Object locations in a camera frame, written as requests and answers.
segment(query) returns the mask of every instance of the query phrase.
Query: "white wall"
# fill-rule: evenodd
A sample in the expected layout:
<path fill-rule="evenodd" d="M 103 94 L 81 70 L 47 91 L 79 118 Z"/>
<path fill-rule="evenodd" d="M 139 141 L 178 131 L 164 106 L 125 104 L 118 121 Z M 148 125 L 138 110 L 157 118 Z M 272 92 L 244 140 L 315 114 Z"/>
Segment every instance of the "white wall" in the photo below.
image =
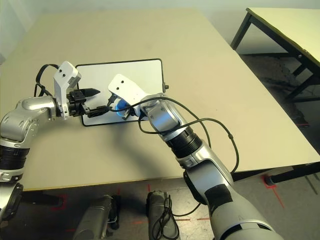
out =
<path fill-rule="evenodd" d="M 320 9 L 320 0 L 2 0 L 1 5 L 0 54 L 6 58 L 39 15 L 44 13 L 195 7 L 230 43 L 246 15 L 247 7 Z M 284 50 L 251 26 L 238 51 L 266 53 Z"/>

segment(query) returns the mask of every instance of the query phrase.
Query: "floor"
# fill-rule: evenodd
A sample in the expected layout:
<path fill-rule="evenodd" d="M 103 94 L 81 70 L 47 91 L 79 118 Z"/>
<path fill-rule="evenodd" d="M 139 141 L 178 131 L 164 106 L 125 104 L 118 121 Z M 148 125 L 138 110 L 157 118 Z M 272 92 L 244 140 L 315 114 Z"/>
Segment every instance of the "floor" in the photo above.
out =
<path fill-rule="evenodd" d="M 308 76 L 303 72 L 297 79 L 290 77 L 297 63 L 291 58 L 255 59 L 244 57 L 258 78 L 266 77 L 280 81 L 290 80 L 291 85 L 299 84 Z M 279 70 L 275 75 L 270 71 Z M 307 89 L 303 94 L 320 94 L 319 88 Z M 319 102 L 296 104 L 308 128 L 301 131 L 320 153 L 320 121 L 317 109 Z M 291 167 L 273 169 L 267 174 L 274 175 L 291 170 Z M 275 188 L 267 187 L 260 175 L 255 175 L 235 183 L 235 189 L 266 217 L 274 229 L 286 240 L 320 239 L 320 173 L 279 183 Z M 79 221 L 94 199 L 104 194 L 121 196 L 120 228 L 111 231 L 111 240 L 147 240 L 148 219 L 146 217 L 146 197 L 153 190 L 166 191 L 171 195 L 175 214 L 183 214 L 193 209 L 197 202 L 193 199 L 182 178 L 157 179 L 97 186 L 74 187 L 45 191 L 46 194 L 62 196 L 65 205 L 60 208 L 21 203 L 17 215 L 1 226 L 3 240 L 70 240 Z M 177 217 L 182 240 L 212 240 L 213 233 L 208 220 L 208 209 L 200 208 L 185 217 Z"/>

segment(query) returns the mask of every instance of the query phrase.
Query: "black cable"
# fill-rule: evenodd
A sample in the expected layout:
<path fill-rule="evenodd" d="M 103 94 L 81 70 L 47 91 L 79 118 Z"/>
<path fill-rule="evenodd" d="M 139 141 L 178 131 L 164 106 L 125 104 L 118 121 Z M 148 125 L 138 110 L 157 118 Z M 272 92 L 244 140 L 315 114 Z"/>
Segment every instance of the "black cable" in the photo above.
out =
<path fill-rule="evenodd" d="M 189 108 L 187 108 L 186 106 L 184 106 L 182 103 L 172 99 L 172 98 L 169 98 L 169 97 L 166 97 L 166 96 L 157 96 L 157 97 L 152 97 L 152 98 L 149 98 L 149 99 L 146 99 L 146 100 L 143 100 L 143 101 L 140 101 L 140 102 L 137 102 L 133 105 L 130 105 L 130 106 L 127 106 L 125 108 L 122 108 L 122 109 L 110 109 L 111 112 L 122 112 L 122 111 L 125 111 L 127 109 L 130 109 L 130 108 L 133 108 L 135 106 L 138 106 L 140 104 L 143 104 L 143 103 L 146 103 L 146 102 L 149 102 L 149 101 L 153 101 L 153 100 L 168 100 L 168 101 L 171 101 L 177 105 L 179 105 L 180 107 L 184 108 L 185 110 L 188 111 L 188 113 L 190 113 L 192 116 L 194 116 L 196 118 L 195 121 L 192 121 L 192 122 L 189 122 L 187 124 L 184 124 L 182 126 L 178 126 L 178 127 L 174 127 L 170 130 L 166 130 L 166 131 L 157 131 L 157 132 L 152 132 L 152 131 L 145 131 L 142 129 L 141 127 L 141 119 L 142 117 L 140 116 L 139 119 L 138 119 L 138 125 L 139 125 L 139 128 L 140 130 L 143 132 L 143 133 L 146 133 L 146 134 L 165 134 L 165 133 L 169 133 L 169 132 L 172 132 L 174 130 L 177 130 L 177 129 L 181 129 L 181 128 L 184 128 L 184 127 L 187 127 L 187 126 L 190 126 L 192 124 L 196 124 L 196 123 L 200 123 L 205 131 L 205 134 L 206 134 L 206 137 L 208 139 L 208 145 L 209 147 L 211 147 L 211 142 L 210 142 L 210 137 L 209 137 L 209 134 L 208 134 L 208 131 L 207 131 L 207 128 L 206 126 L 203 124 L 203 121 L 212 121 L 212 122 L 215 122 L 217 124 L 219 124 L 228 134 L 228 137 L 229 139 L 231 140 L 232 142 L 232 145 L 233 145 L 233 148 L 234 148 L 234 151 L 235 151 L 235 157 L 236 157 L 236 160 L 235 160 L 235 166 L 234 168 L 232 169 L 232 171 L 230 172 L 232 175 L 235 173 L 235 171 L 237 170 L 238 166 L 239 166 L 239 152 L 238 152 L 238 148 L 237 148 L 237 145 L 235 143 L 235 140 L 234 140 L 234 137 L 233 135 L 231 134 L 231 132 L 229 131 L 229 129 L 220 121 L 216 120 L 216 119 L 213 119 L 213 118 L 198 118 L 197 115 L 195 115 Z"/>
<path fill-rule="evenodd" d="M 168 100 L 168 101 L 170 101 L 170 102 L 173 102 L 173 103 L 179 105 L 180 107 L 182 107 L 183 109 L 185 109 L 189 114 L 191 114 L 195 119 L 199 120 L 199 117 L 198 117 L 197 115 L 195 115 L 195 114 L 194 114 L 189 108 L 187 108 L 185 105 L 183 105 L 182 103 L 180 103 L 180 102 L 178 102 L 178 101 L 176 101 L 176 100 L 174 100 L 174 99 L 172 99 L 172 98 L 170 98 L 170 97 L 166 97 L 166 96 L 156 96 L 156 97 L 152 97 L 152 98 L 149 98 L 149 99 L 146 99 L 146 100 L 137 102 L 137 103 L 135 103 L 135 104 L 133 104 L 133 105 L 127 106 L 127 107 L 125 107 L 125 108 L 117 109 L 117 110 L 115 110 L 115 109 L 110 109 L 110 111 L 111 111 L 111 112 L 115 112 L 115 113 L 116 113 L 116 112 L 122 112 L 122 111 L 125 111 L 125 110 L 127 110 L 127 109 L 130 109 L 130 108 L 133 108 L 133 107 L 135 107 L 135 106 L 138 106 L 138 105 L 140 105 L 140 104 L 143 104 L 143 103 L 146 103 L 146 102 L 150 102 L 150 101 L 153 101 L 153 100 L 160 100 L 160 99 L 161 99 L 161 100 Z M 211 141 L 210 141 L 210 136 L 209 136 L 208 130 L 207 130 L 206 126 L 205 126 L 202 122 L 200 122 L 200 124 L 201 124 L 201 126 L 203 127 L 203 130 L 204 130 L 204 132 L 205 132 L 206 138 L 208 139 L 208 145 L 209 145 L 209 147 L 211 148 Z"/>
<path fill-rule="evenodd" d="M 232 145 L 233 145 L 233 148 L 234 148 L 234 151 L 235 151 L 235 157 L 236 157 L 235 166 L 232 169 L 232 171 L 230 172 L 231 174 L 234 174 L 235 171 L 237 170 L 238 166 L 239 166 L 239 152 L 238 152 L 238 148 L 237 148 L 237 145 L 235 143 L 235 140 L 234 140 L 234 136 L 231 134 L 231 132 L 228 130 L 228 128 L 222 122 L 220 122 L 220 121 L 218 121 L 216 119 L 213 119 L 213 118 L 206 117 L 206 118 L 201 118 L 201 119 L 198 119 L 198 120 L 195 120 L 195 121 L 191 121 L 191 122 L 189 122 L 187 124 L 184 124 L 184 125 L 181 125 L 181 126 L 177 126 L 177 127 L 174 127 L 172 129 L 169 129 L 169 130 L 166 130 L 166 131 L 145 131 L 145 130 L 143 130 L 142 127 L 141 127 L 141 118 L 138 119 L 138 125 L 139 125 L 139 129 L 145 134 L 166 134 L 166 133 L 178 130 L 178 129 L 182 129 L 182 128 L 188 127 L 188 126 L 190 126 L 192 124 L 201 123 L 203 121 L 211 121 L 211 122 L 215 122 L 215 123 L 219 124 L 226 131 L 226 133 L 228 134 L 228 137 L 232 142 Z"/>
<path fill-rule="evenodd" d="M 40 89 L 41 89 L 38 97 L 42 97 L 44 94 L 46 94 L 47 96 L 51 96 L 52 97 L 52 94 L 48 90 L 46 90 L 46 87 L 44 85 L 42 85 L 40 83 L 42 74 L 44 73 L 45 69 L 47 67 L 49 67 L 49 66 L 54 67 L 56 69 L 59 69 L 59 66 L 57 64 L 45 64 L 40 68 L 38 74 L 35 77 L 35 86 L 34 86 L 34 93 L 33 93 L 34 97 L 37 96 L 37 88 L 38 87 L 40 87 Z"/>
<path fill-rule="evenodd" d="M 185 213 L 185 214 L 174 214 L 174 213 L 172 213 L 172 215 L 175 216 L 175 217 L 184 217 L 184 216 L 190 215 L 190 214 L 192 214 L 195 210 L 197 210 L 197 209 L 200 207 L 200 205 L 201 205 L 201 203 L 199 202 L 198 205 L 197 205 L 193 210 L 191 210 L 191 211 L 188 212 L 188 213 Z"/>
<path fill-rule="evenodd" d="M 163 209 L 162 215 L 155 221 L 155 223 L 152 227 L 152 231 L 151 231 L 152 237 L 155 240 L 160 240 L 161 238 L 165 238 L 168 240 L 176 240 L 180 236 L 180 231 L 179 231 L 179 227 L 177 225 L 177 222 L 174 218 L 174 214 L 172 213 L 172 200 L 171 200 L 170 195 L 164 199 L 163 208 L 164 209 Z M 164 233 L 165 226 L 169 222 L 170 219 L 172 219 L 174 226 L 175 226 L 175 229 L 176 229 L 176 236 L 174 236 L 174 237 L 166 236 Z M 157 224 L 159 224 L 160 226 L 159 226 L 159 229 L 155 235 L 155 227 Z"/>

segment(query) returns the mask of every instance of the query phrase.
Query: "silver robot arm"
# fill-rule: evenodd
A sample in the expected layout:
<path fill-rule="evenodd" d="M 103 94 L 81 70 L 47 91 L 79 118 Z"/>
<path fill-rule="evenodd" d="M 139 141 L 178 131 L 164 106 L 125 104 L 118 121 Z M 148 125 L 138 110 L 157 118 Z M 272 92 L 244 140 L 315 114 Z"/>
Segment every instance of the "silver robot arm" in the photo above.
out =
<path fill-rule="evenodd" d="M 128 78 L 117 75 L 109 90 L 129 105 L 164 97 L 163 93 L 143 92 Z M 144 113 L 157 132 L 169 131 L 187 122 L 168 100 L 155 99 L 135 107 Z M 208 206 L 210 223 L 216 240 L 282 240 L 267 220 L 234 188 L 231 174 L 213 150 L 200 139 L 190 126 L 159 134 L 171 148 L 183 177 L 194 198 Z"/>
<path fill-rule="evenodd" d="M 20 100 L 0 123 L 0 222 L 16 213 L 23 185 L 18 183 L 24 173 L 26 156 L 39 126 L 57 117 L 66 120 L 70 112 L 67 89 L 80 80 L 77 69 L 65 61 L 56 71 L 54 96 L 29 97 Z"/>

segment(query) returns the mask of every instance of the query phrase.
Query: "beige table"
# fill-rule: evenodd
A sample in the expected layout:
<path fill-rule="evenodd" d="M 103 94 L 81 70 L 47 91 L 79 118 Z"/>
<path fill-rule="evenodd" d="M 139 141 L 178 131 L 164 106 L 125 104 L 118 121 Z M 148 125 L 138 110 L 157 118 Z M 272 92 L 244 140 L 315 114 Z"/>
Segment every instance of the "beige table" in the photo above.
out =
<path fill-rule="evenodd" d="M 320 161 L 237 53 L 194 9 L 42 16 L 1 66 L 1 118 L 19 99 L 33 95 L 43 64 L 152 58 L 162 59 L 170 97 L 230 129 L 240 154 L 238 171 Z M 53 85 L 54 72 L 44 73 L 46 86 Z M 144 122 L 143 127 L 150 129 L 148 125 Z M 207 127 L 212 148 L 231 170 L 236 157 L 228 136 L 214 123 Z M 193 129 L 205 139 L 201 126 Z M 183 173 L 166 144 L 140 132 L 136 122 L 84 127 L 79 117 L 40 130 L 25 168 L 21 182 L 26 190 L 175 178 Z"/>
<path fill-rule="evenodd" d="M 300 63 L 292 74 L 309 69 L 313 75 L 296 87 L 287 102 L 318 101 L 320 96 L 296 97 L 311 85 L 320 85 L 320 9 L 250 7 L 230 46 L 236 50 L 254 24 Z"/>

